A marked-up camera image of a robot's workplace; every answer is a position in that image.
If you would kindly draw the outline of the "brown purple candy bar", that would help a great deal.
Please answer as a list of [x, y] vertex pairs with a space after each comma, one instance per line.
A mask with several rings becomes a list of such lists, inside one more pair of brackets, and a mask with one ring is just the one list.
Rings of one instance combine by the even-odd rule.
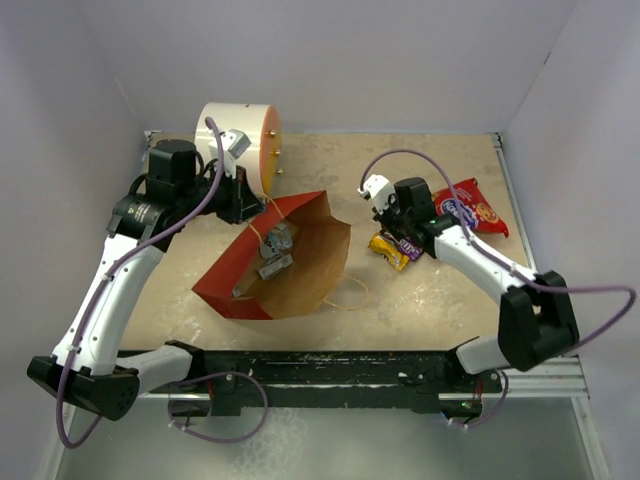
[[381, 229], [380, 234], [393, 244], [402, 255], [407, 256], [411, 262], [417, 261], [423, 255], [423, 250], [415, 246], [408, 237], [397, 239], [386, 229]]

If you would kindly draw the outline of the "yellow snack bar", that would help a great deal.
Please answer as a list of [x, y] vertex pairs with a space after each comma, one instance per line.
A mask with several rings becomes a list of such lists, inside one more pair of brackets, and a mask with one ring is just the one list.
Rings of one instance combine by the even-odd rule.
[[371, 237], [368, 249], [384, 257], [386, 261], [397, 271], [402, 271], [409, 263], [409, 257], [403, 254], [392, 242], [379, 233], [376, 233]]

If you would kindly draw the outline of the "red paper bag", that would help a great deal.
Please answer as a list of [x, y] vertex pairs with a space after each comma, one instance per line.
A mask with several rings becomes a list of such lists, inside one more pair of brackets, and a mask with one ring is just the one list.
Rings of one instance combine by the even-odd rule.
[[[284, 224], [292, 246], [266, 274], [260, 246]], [[276, 198], [255, 217], [193, 285], [192, 291], [226, 319], [279, 320], [316, 310], [344, 278], [351, 226], [336, 219], [326, 191]]]

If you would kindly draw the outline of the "red candy bag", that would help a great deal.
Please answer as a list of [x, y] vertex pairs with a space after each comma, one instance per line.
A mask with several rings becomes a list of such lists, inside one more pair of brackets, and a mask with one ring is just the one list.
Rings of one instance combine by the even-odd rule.
[[[489, 205], [481, 192], [476, 178], [469, 178], [454, 185], [456, 195], [463, 210], [467, 225], [479, 234], [501, 234], [509, 237], [506, 223]], [[432, 195], [432, 200], [439, 215], [452, 214], [458, 216], [455, 201], [448, 188], [441, 189]]]

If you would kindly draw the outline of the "silver blue snack wrapper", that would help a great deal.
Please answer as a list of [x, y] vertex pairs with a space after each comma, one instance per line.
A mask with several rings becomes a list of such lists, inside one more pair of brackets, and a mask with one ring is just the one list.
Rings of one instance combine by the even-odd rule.
[[275, 256], [268, 259], [258, 270], [258, 275], [262, 280], [268, 280], [277, 275], [282, 270], [293, 264], [290, 254]]

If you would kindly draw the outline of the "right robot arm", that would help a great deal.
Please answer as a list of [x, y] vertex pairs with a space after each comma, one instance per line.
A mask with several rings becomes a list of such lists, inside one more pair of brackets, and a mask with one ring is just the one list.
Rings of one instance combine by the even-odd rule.
[[464, 274], [499, 307], [493, 336], [471, 339], [451, 350], [446, 383], [467, 391], [480, 373], [497, 368], [526, 372], [579, 342], [579, 332], [564, 278], [528, 269], [500, 254], [450, 213], [439, 215], [425, 180], [391, 183], [372, 175], [359, 190], [373, 202], [374, 220], [396, 241], [407, 240], [434, 259]]

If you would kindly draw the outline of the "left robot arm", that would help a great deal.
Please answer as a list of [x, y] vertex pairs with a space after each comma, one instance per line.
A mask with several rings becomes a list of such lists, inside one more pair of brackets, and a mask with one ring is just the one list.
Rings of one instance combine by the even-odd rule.
[[113, 208], [80, 311], [53, 352], [28, 366], [28, 377], [59, 406], [116, 421], [141, 394], [170, 383], [184, 392], [202, 387], [205, 355], [197, 347], [168, 341], [121, 358], [119, 346], [144, 285], [187, 222], [215, 214], [241, 224], [265, 211], [238, 163], [250, 145], [246, 135], [229, 130], [206, 147], [169, 139], [150, 149], [147, 172]]

